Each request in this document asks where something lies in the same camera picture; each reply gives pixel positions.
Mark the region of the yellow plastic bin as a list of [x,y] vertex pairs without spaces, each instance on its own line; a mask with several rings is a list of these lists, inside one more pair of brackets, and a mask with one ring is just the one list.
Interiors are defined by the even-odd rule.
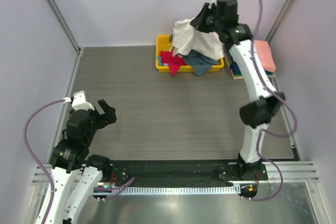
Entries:
[[155,66],[157,70],[161,73],[170,73],[171,76],[178,72],[194,72],[194,69],[190,65],[185,63],[182,65],[182,60],[173,60],[171,49],[171,39],[170,35],[159,35],[156,37],[156,55],[155,55]]

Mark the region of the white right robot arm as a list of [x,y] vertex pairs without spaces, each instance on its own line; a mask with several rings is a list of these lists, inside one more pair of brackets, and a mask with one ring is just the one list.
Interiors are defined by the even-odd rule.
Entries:
[[248,25],[238,22],[237,7],[237,0],[205,3],[201,12],[192,19],[191,25],[202,33],[216,33],[244,78],[250,102],[239,110],[245,133],[236,172],[241,179],[248,180],[261,169],[262,141],[285,95],[277,92],[270,84],[253,45]]

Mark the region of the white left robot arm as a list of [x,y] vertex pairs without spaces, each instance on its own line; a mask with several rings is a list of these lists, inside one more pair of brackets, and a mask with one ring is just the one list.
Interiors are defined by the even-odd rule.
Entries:
[[53,150],[50,183],[36,223],[75,223],[79,211],[98,182],[111,177],[110,160],[89,155],[96,132],[117,121],[115,108],[99,100],[95,107],[71,109],[62,139]]

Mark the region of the cream white t shirt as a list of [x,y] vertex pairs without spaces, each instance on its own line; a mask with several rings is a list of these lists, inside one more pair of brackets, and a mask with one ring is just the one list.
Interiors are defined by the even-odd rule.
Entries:
[[190,25],[190,19],[176,21],[172,32],[170,52],[187,56],[192,50],[207,58],[220,60],[224,57],[223,45],[216,33],[202,33]]

